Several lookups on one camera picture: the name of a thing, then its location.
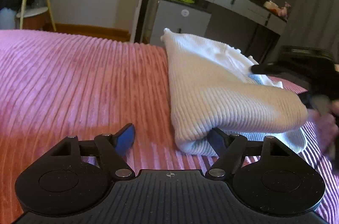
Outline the pink plush toy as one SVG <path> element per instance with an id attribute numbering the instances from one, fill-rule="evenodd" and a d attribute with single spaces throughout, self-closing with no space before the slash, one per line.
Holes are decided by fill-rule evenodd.
<path id="1" fill-rule="evenodd" d="M 290 11 L 291 11 L 291 5 L 285 2 L 284 6 L 278 10 L 278 16 L 285 20 L 288 20 Z"/>

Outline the white knit sweater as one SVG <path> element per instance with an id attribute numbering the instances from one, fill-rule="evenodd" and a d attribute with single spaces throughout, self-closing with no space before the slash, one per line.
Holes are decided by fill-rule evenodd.
<path id="1" fill-rule="evenodd" d="M 213 128 L 250 141 L 275 134 L 296 153 L 306 149 L 307 110 L 293 91 L 254 75 L 252 57 L 228 44 L 165 29 L 171 121 L 184 153 L 215 156 L 207 141 Z"/>

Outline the white trash bin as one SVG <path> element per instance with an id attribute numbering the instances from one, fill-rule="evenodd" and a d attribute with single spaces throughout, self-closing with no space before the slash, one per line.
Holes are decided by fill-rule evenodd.
<path id="1" fill-rule="evenodd" d="M 3 8 L 0 11 L 0 29 L 1 30 L 12 30 L 15 29 L 15 16 L 16 12 Z"/>

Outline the grey bedside cabinet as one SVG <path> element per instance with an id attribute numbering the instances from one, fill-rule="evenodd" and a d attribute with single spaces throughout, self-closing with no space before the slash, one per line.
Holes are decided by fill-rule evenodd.
<path id="1" fill-rule="evenodd" d="M 174 0 L 159 0 L 150 44 L 163 47 L 160 37 L 164 29 L 174 33 L 204 36 L 211 14 Z"/>

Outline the grey vanity desk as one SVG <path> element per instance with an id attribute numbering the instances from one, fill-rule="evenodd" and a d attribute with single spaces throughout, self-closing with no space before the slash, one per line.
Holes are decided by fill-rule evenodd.
<path id="1" fill-rule="evenodd" d="M 251 0 L 197 0 L 211 13 L 206 38 L 238 48 L 265 62 L 278 44 L 287 22 Z"/>

